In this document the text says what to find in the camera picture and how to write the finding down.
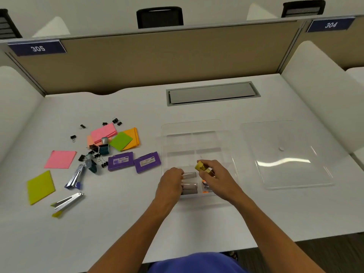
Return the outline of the person's right hand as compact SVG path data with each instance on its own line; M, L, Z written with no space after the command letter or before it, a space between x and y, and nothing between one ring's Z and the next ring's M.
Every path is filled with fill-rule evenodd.
M229 171L221 165L217 160L198 160L197 162L203 162L208 165L209 168L215 172L215 177L212 177L212 181L207 182L210 189L220 198L228 201L231 204L235 204L238 200L246 197L242 188L236 183L234 178L230 175Z

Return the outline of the blue shirt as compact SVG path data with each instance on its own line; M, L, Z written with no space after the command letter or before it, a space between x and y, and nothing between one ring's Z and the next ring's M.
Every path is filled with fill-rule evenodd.
M147 273L249 273L238 261L219 252L193 253L152 263Z

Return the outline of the beige desk partition panel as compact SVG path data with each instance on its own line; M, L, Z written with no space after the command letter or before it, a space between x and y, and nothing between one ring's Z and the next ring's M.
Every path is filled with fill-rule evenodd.
M18 73L43 95L118 90L277 73L302 20L210 27L139 30L118 35L22 40L43 47L61 43L65 53L21 56L0 49Z
M307 20L294 39L279 72L282 73L298 46L304 41L312 41L344 70L364 67L364 15L355 17L347 30L315 31L307 30L313 20Z

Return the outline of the person's right forearm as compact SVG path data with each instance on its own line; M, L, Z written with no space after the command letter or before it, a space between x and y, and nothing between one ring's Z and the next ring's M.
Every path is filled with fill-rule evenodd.
M242 190L229 202L243 217L271 273L325 273Z

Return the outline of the green sticky note pad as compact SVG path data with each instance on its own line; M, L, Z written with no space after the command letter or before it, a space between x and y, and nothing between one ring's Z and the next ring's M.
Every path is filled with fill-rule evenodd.
M114 147L117 151L122 151L133 138L125 132L119 132L110 142L110 146Z

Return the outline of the clear plastic lid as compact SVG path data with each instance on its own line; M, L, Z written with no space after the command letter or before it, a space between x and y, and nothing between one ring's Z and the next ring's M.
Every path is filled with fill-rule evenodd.
M265 189L334 185L331 172L298 122L244 123L241 129Z

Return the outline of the pile of mixed binder clips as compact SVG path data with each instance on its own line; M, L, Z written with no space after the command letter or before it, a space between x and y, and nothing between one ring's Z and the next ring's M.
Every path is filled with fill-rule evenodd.
M85 171L90 171L93 174L98 173L98 168L107 167L107 161L104 156L110 154L111 137L103 137L100 142L90 144L86 149L87 154L81 154L78 158L80 165L77 167L76 174L82 175Z

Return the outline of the pink sticky note pad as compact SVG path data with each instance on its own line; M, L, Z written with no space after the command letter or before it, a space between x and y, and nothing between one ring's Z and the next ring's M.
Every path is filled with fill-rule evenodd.
M44 169L68 169L76 154L76 151L54 150L51 152Z
M90 133L95 145L101 143L103 137L111 138L117 135L117 130L113 123L109 123L106 126L95 129Z

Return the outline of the blue and silver stapler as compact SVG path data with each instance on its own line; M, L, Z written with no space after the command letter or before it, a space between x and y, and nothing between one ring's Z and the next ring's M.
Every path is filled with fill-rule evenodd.
M84 176L84 172L85 172L85 165L84 164L80 164L75 173L73 174L73 176L71 177L71 179L69 180L69 182L64 186L64 188L66 189L77 189L77 190L81 190L81 182L83 180L83 176Z

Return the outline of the clear plastic organizer box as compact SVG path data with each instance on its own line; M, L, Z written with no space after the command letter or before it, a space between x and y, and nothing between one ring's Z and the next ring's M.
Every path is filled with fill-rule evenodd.
M224 129L218 119L194 122L167 123L161 126L162 173L172 167L184 173L196 172L197 177L183 179L198 184L198 193L182 195L181 201L189 198L215 197L212 193L202 192L202 179L194 168L197 160L218 160L239 183L235 166L231 132Z

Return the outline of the white side divider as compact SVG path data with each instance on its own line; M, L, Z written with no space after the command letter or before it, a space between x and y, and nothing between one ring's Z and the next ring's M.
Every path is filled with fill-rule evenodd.
M0 164L43 99L14 68L0 67Z
M265 8L261 7L256 3L252 3L249 6L246 20L247 21L255 21L255 20L265 20L265 19L276 19L278 18L276 15L270 13Z
M59 16L54 17L45 26L38 30L32 38L39 37L55 37L55 36L68 36L70 31L66 26L66 23Z
M364 147L364 86L312 41L298 46L281 76L349 153Z

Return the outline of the yellow and silver stapler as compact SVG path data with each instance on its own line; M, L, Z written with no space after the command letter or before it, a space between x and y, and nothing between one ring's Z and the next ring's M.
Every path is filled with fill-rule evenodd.
M67 198L62 199L61 201L54 202L51 204L51 207L54 208L54 213L52 214L52 217L60 217L61 214L68 209L73 204L77 203L80 199L84 197L83 192L75 193Z

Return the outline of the yellow-green sticky note pad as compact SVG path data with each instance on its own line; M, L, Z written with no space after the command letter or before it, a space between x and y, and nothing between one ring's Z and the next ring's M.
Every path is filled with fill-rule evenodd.
M56 188L50 170L27 181L27 192L30 205L34 205L55 191Z

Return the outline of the person's left hand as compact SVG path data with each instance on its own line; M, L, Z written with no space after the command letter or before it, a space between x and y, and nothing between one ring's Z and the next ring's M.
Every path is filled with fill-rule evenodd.
M171 193L170 169L168 169L167 171L165 171L165 173L162 175L160 179L155 194L155 200L165 208L171 210L176 205L179 198L180 196L174 197L174 195Z

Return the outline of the blue desk number label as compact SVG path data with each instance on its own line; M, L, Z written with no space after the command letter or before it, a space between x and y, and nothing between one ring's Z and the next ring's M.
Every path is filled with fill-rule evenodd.
M312 20L306 32L345 31L349 29L355 19L356 17L352 16Z
M7 45L19 57L67 53L60 40L11 42Z

